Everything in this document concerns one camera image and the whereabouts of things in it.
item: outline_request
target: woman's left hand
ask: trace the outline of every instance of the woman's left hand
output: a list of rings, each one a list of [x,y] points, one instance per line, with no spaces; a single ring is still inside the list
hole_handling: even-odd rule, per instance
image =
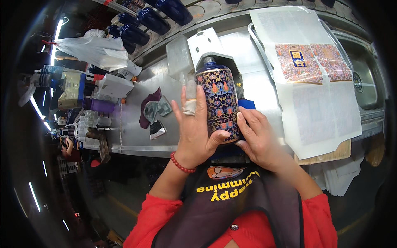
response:
[[[193,169],[212,156],[216,148],[230,137],[225,130],[217,130],[208,138],[207,104],[204,89],[198,85],[196,94],[195,115],[185,115],[176,101],[172,101],[172,109],[179,123],[179,143],[175,159],[186,169]],[[182,87],[182,107],[186,104],[186,87]]]

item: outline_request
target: white plastic bag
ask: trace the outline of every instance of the white plastic bag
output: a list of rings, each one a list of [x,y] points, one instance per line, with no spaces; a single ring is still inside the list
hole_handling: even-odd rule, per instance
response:
[[[121,38],[80,37],[56,40],[56,47],[80,61],[106,71],[127,67],[128,53]]]
[[[100,29],[90,29],[87,32],[85,32],[84,37],[99,37],[99,38],[104,38],[106,36],[105,31],[100,30]]]

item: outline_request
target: red bead bracelet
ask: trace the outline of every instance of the red bead bracelet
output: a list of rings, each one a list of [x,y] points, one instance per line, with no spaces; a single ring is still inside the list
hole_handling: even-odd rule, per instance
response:
[[[196,168],[194,168],[194,169],[186,169],[186,168],[183,168],[177,161],[176,161],[176,159],[175,159],[175,157],[174,157],[174,154],[175,154],[175,152],[172,152],[171,153],[171,160],[172,160],[172,162],[176,165],[176,167],[178,167],[179,169],[181,169],[181,171],[184,171],[184,172],[187,172],[187,173],[193,173],[193,172],[195,172],[196,171]]]

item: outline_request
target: worker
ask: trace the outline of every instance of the worker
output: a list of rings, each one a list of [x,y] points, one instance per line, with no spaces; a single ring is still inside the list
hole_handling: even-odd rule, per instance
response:
[[[62,156],[68,162],[81,162],[81,154],[79,150],[73,148],[73,141],[66,137],[66,147],[63,145],[58,146]]]
[[[266,116],[242,107],[237,113],[246,141],[236,145],[254,164],[210,165],[206,160],[230,134],[203,135],[208,131],[201,86],[196,98],[195,116],[184,115],[172,101],[178,147],[146,195],[124,248],[337,247],[327,196],[283,151]]]

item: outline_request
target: metal sink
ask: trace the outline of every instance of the metal sink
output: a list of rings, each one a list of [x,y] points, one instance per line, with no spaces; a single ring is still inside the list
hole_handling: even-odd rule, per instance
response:
[[[384,79],[373,46],[345,33],[333,33],[353,65],[353,84],[360,108],[374,110],[383,107]]]

